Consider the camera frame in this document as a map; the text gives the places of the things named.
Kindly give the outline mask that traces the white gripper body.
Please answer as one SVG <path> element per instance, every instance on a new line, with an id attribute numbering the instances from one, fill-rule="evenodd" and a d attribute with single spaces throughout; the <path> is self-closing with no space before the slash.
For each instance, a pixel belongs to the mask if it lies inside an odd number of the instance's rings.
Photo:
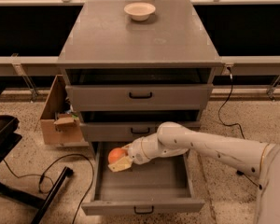
<path id="1" fill-rule="evenodd" d="M 142 138 L 136 139 L 127 145 L 127 152 L 129 158 L 135 164 L 144 164 L 147 158 L 142 150 Z"/>

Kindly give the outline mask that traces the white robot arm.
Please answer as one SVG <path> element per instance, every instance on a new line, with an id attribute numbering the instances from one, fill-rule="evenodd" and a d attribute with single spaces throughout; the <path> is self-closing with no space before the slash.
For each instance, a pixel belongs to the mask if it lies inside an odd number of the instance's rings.
<path id="1" fill-rule="evenodd" d="M 156 158 L 174 157 L 189 150 L 211 157 L 259 180 L 254 224 L 280 224 L 280 144 L 261 143 L 190 130 L 164 122 L 149 136 L 109 152 L 113 172 Z"/>

